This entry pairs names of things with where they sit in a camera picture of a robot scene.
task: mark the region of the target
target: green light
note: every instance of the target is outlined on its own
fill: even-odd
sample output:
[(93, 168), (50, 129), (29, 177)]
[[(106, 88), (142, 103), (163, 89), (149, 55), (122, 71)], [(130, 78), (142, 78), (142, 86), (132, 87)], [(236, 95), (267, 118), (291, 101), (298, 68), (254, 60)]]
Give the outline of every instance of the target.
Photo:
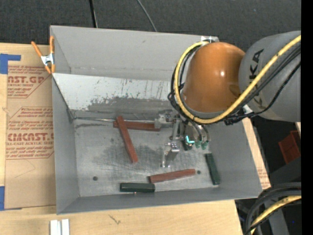
[(189, 141), (189, 137), (186, 136), (187, 143), (195, 143), (194, 141)]

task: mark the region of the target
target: wooden table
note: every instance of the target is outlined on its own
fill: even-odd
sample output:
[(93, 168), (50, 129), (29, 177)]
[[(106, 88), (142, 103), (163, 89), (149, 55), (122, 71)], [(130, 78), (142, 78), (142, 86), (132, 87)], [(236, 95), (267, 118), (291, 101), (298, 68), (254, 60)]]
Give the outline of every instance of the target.
[[(0, 53), (15, 48), (21, 53), (25, 47), (0, 44)], [(0, 186), (4, 185), (5, 172), (6, 88), (7, 75), (0, 74)], [(268, 188), (270, 184), (252, 124), (249, 119), (243, 122), (262, 187)], [(243, 234), (233, 200), (69, 215), (55, 213), (55, 206), (0, 211), (0, 234), (47, 235), (50, 220), (66, 218), (70, 219), (71, 235)]]

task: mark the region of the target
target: black floor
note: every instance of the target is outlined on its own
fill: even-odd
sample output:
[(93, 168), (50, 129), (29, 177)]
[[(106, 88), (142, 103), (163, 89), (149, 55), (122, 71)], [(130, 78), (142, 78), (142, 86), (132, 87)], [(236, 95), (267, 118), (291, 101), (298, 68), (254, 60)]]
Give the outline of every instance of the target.
[[(136, 0), (93, 0), (100, 28), (153, 31)], [(218, 36), (246, 51), (257, 40), (301, 30), (301, 0), (141, 0), (160, 32)], [(47, 44), (49, 26), (92, 27), (88, 0), (0, 0), (0, 42)], [(253, 120), (269, 171), (284, 165), (278, 141), (295, 126)], [(291, 234), (301, 226), (291, 216)]]

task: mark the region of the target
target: yellow cable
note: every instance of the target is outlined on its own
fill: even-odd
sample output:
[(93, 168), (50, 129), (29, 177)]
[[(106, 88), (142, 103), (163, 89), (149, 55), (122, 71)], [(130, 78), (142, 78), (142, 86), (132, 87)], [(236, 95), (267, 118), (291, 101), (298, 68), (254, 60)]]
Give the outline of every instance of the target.
[(216, 121), (221, 120), (222, 118), (224, 118), (225, 116), (227, 116), (228, 114), (230, 114), (243, 100), (244, 98), (250, 93), (250, 91), (253, 90), (254, 86), (260, 81), (260, 79), (265, 75), (265, 73), (268, 71), (268, 69), (272, 66), (273, 63), (276, 62), (276, 60), (283, 55), (287, 50), (289, 50), (292, 46), (294, 46), (295, 44), (297, 44), (298, 42), (301, 41), (301, 35), (299, 35), (298, 37), (296, 37), (295, 39), (293, 39), (291, 42), (289, 42), (287, 45), (285, 45), (276, 55), (274, 55), (270, 61), (263, 67), (263, 69), (260, 71), (260, 73), (255, 77), (255, 79), (250, 83), (250, 85), (246, 88), (246, 90), (240, 95), (240, 97), (227, 109), (225, 110), (222, 114), (218, 115), (217, 117), (211, 118), (211, 119), (202, 119), (199, 117), (196, 117), (194, 115), (192, 115), (184, 106), (183, 102), (180, 99), (179, 96), (179, 87), (178, 87), (178, 76), (179, 76), (179, 70), (181, 67), (181, 64), (185, 58), (185, 56), (189, 53), (190, 50), (192, 50), (193, 48), (197, 47), (197, 46), (201, 46), (204, 44), (207, 44), (207, 42), (198, 42), (193, 44), (192, 46), (190, 46), (184, 53), (183, 55), (180, 57), (179, 62), (177, 63), (177, 66), (175, 68), (175, 75), (174, 75), (174, 91), (175, 91), (175, 95), (177, 96), (177, 104), (179, 105), (179, 107), (181, 108), (181, 110), (191, 119), (193, 119), (194, 121), (198, 122), (198, 123), (202, 123), (202, 124), (210, 124), (210, 123), (214, 123)]
[(286, 198), (283, 198), (279, 201), (277, 201), (275, 204), (271, 205), (269, 208), (267, 208), (264, 212), (262, 212), (251, 224), (251, 226), (253, 226), (254, 224), (258, 223), (260, 220), (264, 219), (265, 217), (267, 217), (268, 215), (270, 215), (272, 212), (274, 212), (275, 210), (277, 210), (278, 208), (287, 205), (291, 202), (294, 202), (296, 200), (301, 199), (301, 196), (288, 196)]

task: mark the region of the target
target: red stick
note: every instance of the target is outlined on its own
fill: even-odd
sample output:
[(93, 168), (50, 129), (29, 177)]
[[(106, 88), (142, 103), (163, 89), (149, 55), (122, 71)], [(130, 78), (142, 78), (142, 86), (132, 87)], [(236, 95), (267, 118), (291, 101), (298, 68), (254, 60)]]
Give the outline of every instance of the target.
[(132, 163), (137, 163), (138, 162), (138, 156), (136, 154), (135, 148), (133, 146), (133, 142), (131, 140), (131, 137), (129, 136), (127, 126), (125, 124), (125, 121), (122, 116), (118, 116), (116, 118), (116, 122), (118, 124), (118, 128), (120, 130), (121, 136), (123, 138), (125, 148), (128, 152), (128, 155), (132, 161)]
[(151, 183), (163, 182), (183, 177), (188, 177), (196, 174), (195, 169), (179, 170), (168, 173), (157, 174), (149, 177)]
[[(125, 124), (126, 124), (127, 129), (143, 130), (143, 131), (160, 131), (160, 129), (155, 128), (155, 125), (152, 123), (125, 121)], [(118, 128), (118, 123), (116, 121), (113, 122), (113, 127)]]

